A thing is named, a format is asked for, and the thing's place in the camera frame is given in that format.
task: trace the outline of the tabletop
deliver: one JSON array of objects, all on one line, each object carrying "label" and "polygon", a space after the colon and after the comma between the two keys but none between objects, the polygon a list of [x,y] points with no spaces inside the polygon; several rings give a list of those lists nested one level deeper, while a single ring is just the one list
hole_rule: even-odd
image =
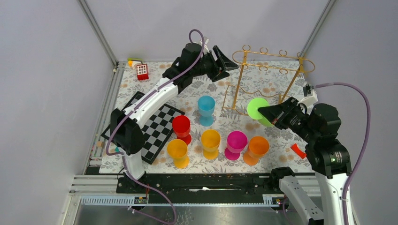
[{"label": "tabletop", "polygon": [[[299,62],[293,60],[255,61],[254,63],[292,69],[299,67]],[[171,62],[149,62],[147,64],[149,79],[143,81],[137,79],[136,69],[126,64],[116,99],[116,108],[122,109],[137,91],[147,93],[158,82],[163,72],[171,66]],[[296,173],[312,171],[308,160],[306,158],[301,159],[290,149],[294,144],[297,144],[302,150],[305,149],[306,143],[296,134],[290,130],[265,127],[249,116],[240,115],[231,109],[222,109],[227,86],[237,84],[239,71],[240,69],[230,71],[230,77],[215,83],[211,82],[207,76],[196,77],[189,87],[167,102],[170,106],[184,111],[185,116],[191,121],[192,142],[188,145],[190,161],[186,168],[176,168],[173,165],[173,160],[166,152],[166,144],[152,165],[143,162],[147,173],[269,173],[272,169],[283,166],[289,166]],[[294,76],[293,72],[284,73],[283,71],[283,74],[281,74],[276,69],[269,69],[268,71],[263,69],[261,71],[257,67],[249,67],[243,72],[241,87],[249,92],[259,90],[264,95],[269,96],[284,93]],[[304,78],[298,77],[288,95],[297,99],[303,98],[302,87],[305,84]],[[234,94],[235,89],[228,88],[225,106],[232,106]],[[210,95],[216,101],[213,113],[214,123],[210,127],[204,127],[199,123],[198,99],[203,95]],[[250,95],[240,91],[236,108],[244,111],[250,100],[258,97],[262,96],[259,93]],[[266,98],[266,100],[271,105],[276,105],[278,97]],[[208,160],[203,156],[200,144],[201,134],[208,129],[216,130],[221,136],[219,154],[214,160]],[[269,151],[260,159],[258,164],[249,166],[243,161],[243,154],[247,147],[236,161],[230,161],[225,157],[224,149],[226,148],[227,136],[234,130],[242,131],[249,140],[254,136],[263,136],[268,140]],[[175,138],[176,135],[173,134],[168,142]],[[115,145],[111,144],[110,152],[114,150]],[[120,155],[108,156],[104,151],[100,173],[118,173],[122,167],[122,157]]]}]

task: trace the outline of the chessboard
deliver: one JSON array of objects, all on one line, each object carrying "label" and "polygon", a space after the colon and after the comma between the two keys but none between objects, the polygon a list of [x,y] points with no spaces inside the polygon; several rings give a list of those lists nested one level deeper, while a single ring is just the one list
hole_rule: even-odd
[{"label": "chessboard", "polygon": [[[137,91],[136,94],[130,99],[130,101],[123,107],[123,109],[136,103],[140,98],[144,96],[144,93]],[[162,105],[146,122],[142,128],[144,138],[146,140],[145,145],[141,149],[142,160],[152,164],[158,156],[159,152],[166,144],[167,140],[173,133],[171,127],[171,121],[180,115],[185,113],[178,110],[168,104]],[[108,126],[101,136],[109,140],[110,126]]]}]

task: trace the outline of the floral pattern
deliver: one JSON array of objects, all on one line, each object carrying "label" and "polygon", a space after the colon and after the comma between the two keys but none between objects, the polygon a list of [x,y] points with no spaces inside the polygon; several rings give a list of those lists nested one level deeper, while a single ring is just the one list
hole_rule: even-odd
[{"label": "floral pattern", "polygon": [[[275,67],[298,68],[299,62],[292,60],[254,62],[256,64],[270,65]],[[137,80],[136,69],[126,65],[121,86],[116,100],[116,107],[122,109],[130,98],[137,92],[147,93],[161,78],[163,72],[170,67],[170,63],[156,62],[148,63],[149,79],[144,81]],[[290,166],[295,172],[310,172],[311,166],[307,159],[301,159],[290,147],[297,144],[304,150],[305,142],[290,130],[279,130],[274,127],[264,127],[257,121],[248,116],[240,115],[234,110],[222,110],[225,91],[228,85],[236,85],[239,78],[240,69],[230,71],[230,77],[212,83],[207,76],[196,77],[192,84],[182,91],[177,97],[169,100],[167,104],[176,107],[184,112],[191,120],[192,142],[188,145],[188,157],[190,162],[184,169],[178,169],[174,166],[172,159],[167,155],[166,147],[163,147],[152,165],[143,162],[147,173],[269,173],[273,168]],[[287,89],[293,72],[282,74],[279,70],[264,69],[260,71],[257,67],[249,67],[244,70],[241,87],[248,92],[261,91],[264,95],[272,96],[283,94]],[[292,85],[288,96],[294,96],[297,99],[303,98],[302,86],[306,84],[303,77],[298,77]],[[197,101],[203,95],[210,95],[216,101],[215,111],[213,113],[214,123],[210,127],[203,127],[199,123],[200,114],[198,112]],[[235,95],[235,89],[230,87],[226,95],[225,106],[231,107]],[[253,98],[261,97],[259,93],[247,94],[239,91],[236,108],[244,112],[247,104]],[[266,98],[271,105],[276,105],[278,96]],[[221,135],[218,157],[214,160],[207,160],[202,154],[200,136],[207,129],[214,129]],[[261,158],[255,166],[249,166],[243,161],[243,153],[236,161],[228,160],[224,155],[227,136],[234,130],[244,132],[248,139],[254,136],[265,137],[270,149],[267,154]],[[169,141],[175,139],[173,134]],[[105,153],[102,158],[100,173],[118,173],[122,169],[122,158],[119,155],[108,156]]]}]

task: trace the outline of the gray wall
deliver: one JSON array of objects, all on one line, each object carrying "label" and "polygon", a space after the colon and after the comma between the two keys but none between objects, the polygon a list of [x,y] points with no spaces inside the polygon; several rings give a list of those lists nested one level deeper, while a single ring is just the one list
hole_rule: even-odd
[{"label": "gray wall", "polygon": [[296,55],[328,0],[87,0],[118,60],[174,60],[191,29],[230,56],[242,45]]},{"label": "gray wall", "polygon": [[0,224],[55,224],[112,65],[77,1],[0,3]]},{"label": "gray wall", "polygon": [[[398,207],[398,1],[338,1],[308,53],[316,70],[313,84],[347,82],[368,96],[370,139],[351,193],[361,225],[396,224]],[[318,91],[321,102],[337,107],[343,124],[339,140],[353,162],[365,134],[365,104],[346,87]]]}]

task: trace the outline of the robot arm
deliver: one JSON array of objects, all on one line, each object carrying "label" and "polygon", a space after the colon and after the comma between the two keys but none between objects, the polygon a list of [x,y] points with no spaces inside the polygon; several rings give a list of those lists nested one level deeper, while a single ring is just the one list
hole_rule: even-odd
[{"label": "robot arm", "polygon": [[205,39],[204,42],[203,55],[186,74],[175,79],[201,54],[202,46],[199,44],[188,43],[182,50],[181,56],[177,57],[171,67],[163,73],[159,82],[134,105],[127,107],[124,112],[119,109],[112,111],[111,132],[116,129],[126,115],[134,112],[117,130],[113,142],[122,148],[121,151],[126,158],[124,166],[128,168],[135,179],[139,179],[145,172],[142,166],[141,149],[146,140],[141,129],[156,110],[192,84],[194,77],[206,74],[211,81],[216,82],[228,77],[227,71],[238,68],[238,65],[229,60],[216,45],[213,47],[213,51],[217,60],[214,59],[212,52],[206,46],[208,39]]},{"label": "robot arm", "polygon": [[[348,150],[336,139],[341,120],[337,109],[331,105],[316,104],[309,115],[302,112],[300,103],[306,105],[308,101],[290,97],[279,105],[261,107],[258,111],[275,127],[290,128],[308,143],[307,159],[319,183],[324,213],[315,208],[311,199],[302,191],[290,168],[272,170],[271,186],[286,194],[304,224],[344,225],[342,201],[348,201],[350,194],[347,193],[346,199],[341,199],[341,196],[351,174],[351,162]],[[350,203],[347,204],[347,210],[349,223],[354,224]]]}]

